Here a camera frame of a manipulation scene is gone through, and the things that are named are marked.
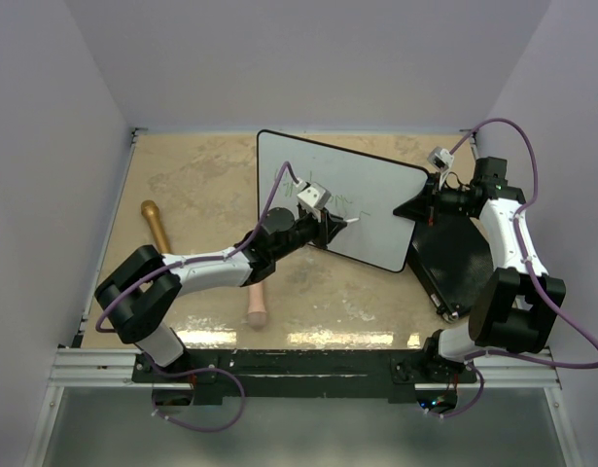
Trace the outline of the white whiteboard black frame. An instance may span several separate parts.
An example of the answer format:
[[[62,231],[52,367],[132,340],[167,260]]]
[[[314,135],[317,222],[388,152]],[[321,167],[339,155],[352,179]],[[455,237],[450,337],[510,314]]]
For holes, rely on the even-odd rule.
[[[427,169],[266,129],[257,134],[256,155],[259,211],[288,162],[298,178],[329,190],[331,213],[357,220],[329,244],[331,252],[391,272],[404,269],[415,223],[394,209],[422,192]]]

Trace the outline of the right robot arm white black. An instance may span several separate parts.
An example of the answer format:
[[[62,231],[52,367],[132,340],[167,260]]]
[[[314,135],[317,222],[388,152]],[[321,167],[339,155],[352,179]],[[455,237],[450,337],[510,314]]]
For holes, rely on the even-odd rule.
[[[438,332],[437,348],[421,357],[421,372],[430,381],[444,381],[455,362],[470,360],[477,351],[539,353],[556,318],[542,294],[556,305],[565,298],[564,281],[551,277],[536,256],[525,217],[517,211],[525,197],[508,185],[506,175],[506,160],[481,158],[468,189],[441,188],[431,174],[418,195],[393,210],[397,217],[430,226],[447,214],[476,218],[488,235],[493,272],[468,323]]]

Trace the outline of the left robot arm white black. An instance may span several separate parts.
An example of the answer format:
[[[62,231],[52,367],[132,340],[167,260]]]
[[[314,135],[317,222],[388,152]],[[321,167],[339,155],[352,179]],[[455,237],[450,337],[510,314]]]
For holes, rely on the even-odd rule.
[[[94,297],[102,309],[95,329],[115,333],[155,363],[167,381],[182,379],[188,352],[164,317],[184,295],[218,287],[247,287],[262,282],[281,259],[311,243],[326,249],[348,225],[326,208],[299,216],[277,207],[261,216],[256,227],[234,246],[202,255],[162,255],[156,247],[137,248],[100,285]]]

